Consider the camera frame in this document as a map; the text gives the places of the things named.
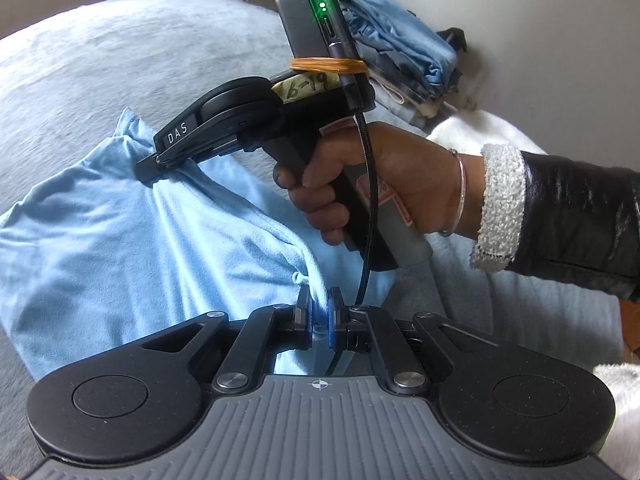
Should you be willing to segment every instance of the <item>stack of folded clothes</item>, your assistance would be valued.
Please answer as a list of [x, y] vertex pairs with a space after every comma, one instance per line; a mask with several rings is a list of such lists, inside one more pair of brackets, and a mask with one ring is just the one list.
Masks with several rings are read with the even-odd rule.
[[464, 32], [433, 32], [393, 0], [339, 1], [369, 67], [377, 101], [422, 128], [437, 115], [444, 95], [457, 90], [457, 51], [466, 51]]

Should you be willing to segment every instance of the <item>human hand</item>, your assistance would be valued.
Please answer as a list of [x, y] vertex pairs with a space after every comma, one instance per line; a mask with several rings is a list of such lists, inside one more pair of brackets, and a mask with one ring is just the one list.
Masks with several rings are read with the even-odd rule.
[[[386, 123], [370, 123], [369, 135], [380, 178], [397, 192], [421, 233], [446, 231], [453, 225], [460, 202], [460, 166], [445, 148]], [[482, 157], [460, 155], [466, 171], [466, 200], [456, 232], [476, 238], [484, 196]], [[286, 168], [273, 169], [276, 184], [289, 191], [291, 201], [309, 223], [322, 232], [330, 245], [344, 240], [342, 228], [348, 209], [335, 201], [329, 183], [344, 166], [364, 163], [360, 136], [355, 126], [325, 135], [316, 146], [302, 182]]]

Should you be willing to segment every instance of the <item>silver screw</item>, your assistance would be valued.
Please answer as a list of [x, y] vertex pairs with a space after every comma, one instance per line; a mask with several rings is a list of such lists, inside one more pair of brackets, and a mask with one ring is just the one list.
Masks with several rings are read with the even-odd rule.
[[417, 388], [424, 384], [424, 375], [418, 372], [400, 372], [394, 377], [394, 382], [401, 388]]
[[226, 374], [221, 374], [216, 382], [220, 388], [228, 388], [229, 390], [234, 390], [236, 388], [242, 388], [246, 386], [249, 382], [249, 378], [245, 374], [241, 374], [240, 372], [227, 372]]

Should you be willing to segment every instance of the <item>ribbed gray plate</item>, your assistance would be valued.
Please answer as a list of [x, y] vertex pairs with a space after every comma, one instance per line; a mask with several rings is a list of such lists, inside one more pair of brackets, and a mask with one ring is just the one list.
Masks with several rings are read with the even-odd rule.
[[595, 457], [542, 467], [494, 462], [459, 444], [420, 399], [374, 377], [268, 376], [213, 403], [162, 456], [90, 470], [46, 460], [29, 480], [620, 480]]

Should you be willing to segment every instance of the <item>usb port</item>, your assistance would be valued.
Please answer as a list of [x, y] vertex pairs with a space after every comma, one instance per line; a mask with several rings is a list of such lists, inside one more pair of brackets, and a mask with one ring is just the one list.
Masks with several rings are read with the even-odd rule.
[[329, 38], [333, 38], [335, 36], [335, 31], [331, 26], [331, 21], [329, 21], [329, 18], [326, 16], [322, 18], [322, 24], [324, 25], [324, 30], [329, 35]]

